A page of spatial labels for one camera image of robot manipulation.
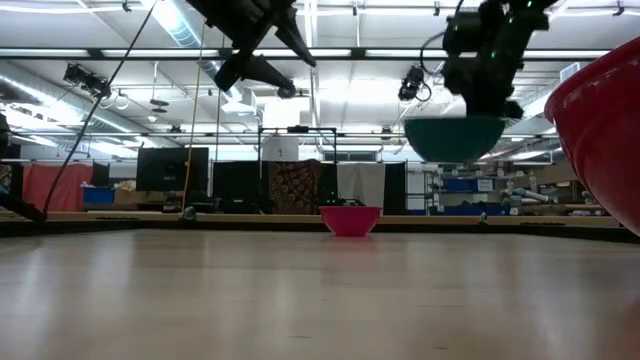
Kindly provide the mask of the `light wooden table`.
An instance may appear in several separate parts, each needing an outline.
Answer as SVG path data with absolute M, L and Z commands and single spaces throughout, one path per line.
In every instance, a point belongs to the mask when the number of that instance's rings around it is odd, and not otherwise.
M 436 231 L 440 228 L 491 227 L 508 228 L 533 226 L 538 228 L 620 229 L 622 225 L 608 216 L 491 216 L 482 220 L 478 216 L 382 216 L 377 220 L 376 231 Z M 89 229 L 107 228 L 203 228 L 229 230 L 302 229 L 325 230 L 319 215 L 242 215 L 199 214 L 195 221 L 185 221 L 178 214 L 152 212 L 55 212 L 43 223 L 29 221 L 14 213 L 0 212 L 0 230 L 36 228 Z

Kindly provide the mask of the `large black monitor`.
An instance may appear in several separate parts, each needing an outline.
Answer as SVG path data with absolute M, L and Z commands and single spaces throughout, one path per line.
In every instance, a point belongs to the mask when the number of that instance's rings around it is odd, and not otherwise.
M 208 148 L 142 148 L 136 165 L 137 191 L 206 191 Z

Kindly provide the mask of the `brown patterned hanging cloth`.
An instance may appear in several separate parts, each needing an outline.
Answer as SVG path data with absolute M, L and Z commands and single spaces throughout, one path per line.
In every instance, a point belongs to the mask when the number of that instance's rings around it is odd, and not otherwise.
M 315 215 L 322 165 L 317 160 L 267 163 L 269 197 L 273 212 L 284 215 Z

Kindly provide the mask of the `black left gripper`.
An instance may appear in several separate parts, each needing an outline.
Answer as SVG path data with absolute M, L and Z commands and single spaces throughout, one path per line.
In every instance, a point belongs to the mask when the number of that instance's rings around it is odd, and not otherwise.
M 231 40 L 235 53 L 214 76 L 215 84 L 228 91 L 239 80 L 255 80 L 295 90 L 293 82 L 253 52 L 272 27 L 275 36 L 307 65 L 317 63 L 296 22 L 295 0 L 186 0 L 205 18 L 205 25 L 216 27 Z

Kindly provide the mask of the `teal plastic bowl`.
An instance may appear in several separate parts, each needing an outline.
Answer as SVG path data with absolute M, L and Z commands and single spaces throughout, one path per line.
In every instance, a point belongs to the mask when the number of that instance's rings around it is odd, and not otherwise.
M 505 125 L 491 116 L 412 117 L 404 122 L 404 132 L 425 162 L 470 163 L 498 143 Z

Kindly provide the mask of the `pink plastic bowl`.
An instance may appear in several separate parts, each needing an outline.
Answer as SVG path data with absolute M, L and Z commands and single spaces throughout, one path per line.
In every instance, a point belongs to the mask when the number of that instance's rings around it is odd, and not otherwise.
M 373 206 L 324 206 L 321 218 L 338 237 L 365 237 L 376 226 L 381 208 Z

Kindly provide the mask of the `blue storage bin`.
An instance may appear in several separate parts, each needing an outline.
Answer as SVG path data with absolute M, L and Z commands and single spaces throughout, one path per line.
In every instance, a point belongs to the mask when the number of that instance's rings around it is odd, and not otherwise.
M 109 187 L 84 187 L 84 205 L 110 205 L 114 203 L 115 191 Z

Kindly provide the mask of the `white hanging cloth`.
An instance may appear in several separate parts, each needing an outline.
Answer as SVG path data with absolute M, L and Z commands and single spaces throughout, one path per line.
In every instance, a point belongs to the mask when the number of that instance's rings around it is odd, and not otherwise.
M 384 206 L 385 166 L 379 163 L 337 165 L 337 190 L 344 199 L 357 199 L 366 206 Z

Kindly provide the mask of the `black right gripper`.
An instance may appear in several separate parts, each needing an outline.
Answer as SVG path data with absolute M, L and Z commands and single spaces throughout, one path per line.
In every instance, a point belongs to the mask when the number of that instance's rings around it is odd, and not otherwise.
M 512 82 L 534 32 L 547 31 L 544 9 L 477 9 L 447 19 L 445 87 L 461 95 L 468 116 L 521 119 Z

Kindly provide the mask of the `black ceiling-hung device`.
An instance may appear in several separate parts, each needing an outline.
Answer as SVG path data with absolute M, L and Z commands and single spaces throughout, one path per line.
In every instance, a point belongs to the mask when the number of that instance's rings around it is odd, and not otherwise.
M 425 71 L 419 66 L 412 66 L 401 81 L 398 98 L 401 102 L 427 102 L 432 97 L 431 87 L 427 84 Z
M 93 98 L 100 96 L 109 98 L 111 96 L 111 88 L 108 86 L 108 80 L 85 70 L 79 64 L 68 64 L 63 80 L 72 86 L 79 87 Z

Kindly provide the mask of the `black metal stand frame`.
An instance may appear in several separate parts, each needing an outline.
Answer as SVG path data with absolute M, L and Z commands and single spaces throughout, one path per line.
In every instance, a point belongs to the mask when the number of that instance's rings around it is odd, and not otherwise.
M 331 134 L 333 136 L 334 145 L 337 145 L 337 129 L 335 127 L 309 127 L 309 126 L 302 126 L 302 125 L 294 125 L 286 128 L 278 128 L 278 127 L 259 127 L 258 128 L 257 151 L 258 151 L 258 166 L 259 166 L 258 173 L 260 177 L 260 186 L 266 185 L 265 197 L 267 198 L 267 200 L 270 202 L 270 205 L 272 206 L 273 214 L 275 214 L 273 212 L 274 203 L 269 197 L 267 163 L 272 161 L 282 161 L 282 162 L 305 161 L 305 160 L 299 159 L 299 155 L 300 155 L 299 140 L 300 139 L 318 140 L 320 137 L 326 134 Z M 320 180 L 321 180 L 322 173 L 323 173 L 323 165 L 322 165 Z M 319 202 L 319 190 L 317 192 L 317 212 L 319 207 L 318 202 Z

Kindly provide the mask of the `large red plastic bowl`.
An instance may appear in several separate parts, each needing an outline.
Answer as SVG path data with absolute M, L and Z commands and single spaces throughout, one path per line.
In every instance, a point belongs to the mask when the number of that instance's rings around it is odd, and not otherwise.
M 640 36 L 561 83 L 545 116 L 586 190 L 640 237 Z

